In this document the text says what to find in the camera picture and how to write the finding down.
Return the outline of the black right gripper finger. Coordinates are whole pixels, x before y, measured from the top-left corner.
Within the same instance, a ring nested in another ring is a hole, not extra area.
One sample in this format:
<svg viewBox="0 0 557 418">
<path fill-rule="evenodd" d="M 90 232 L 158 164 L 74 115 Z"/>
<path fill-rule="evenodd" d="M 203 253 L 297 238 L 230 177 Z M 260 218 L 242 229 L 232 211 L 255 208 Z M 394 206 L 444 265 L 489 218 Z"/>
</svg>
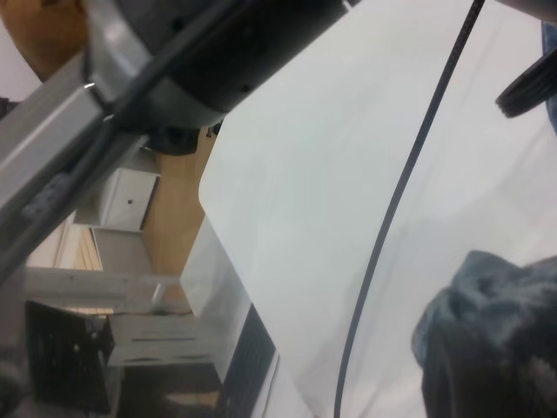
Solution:
<svg viewBox="0 0 557 418">
<path fill-rule="evenodd" d="M 555 315 L 433 324 L 422 395 L 429 417 L 554 417 Z"/>
</svg>

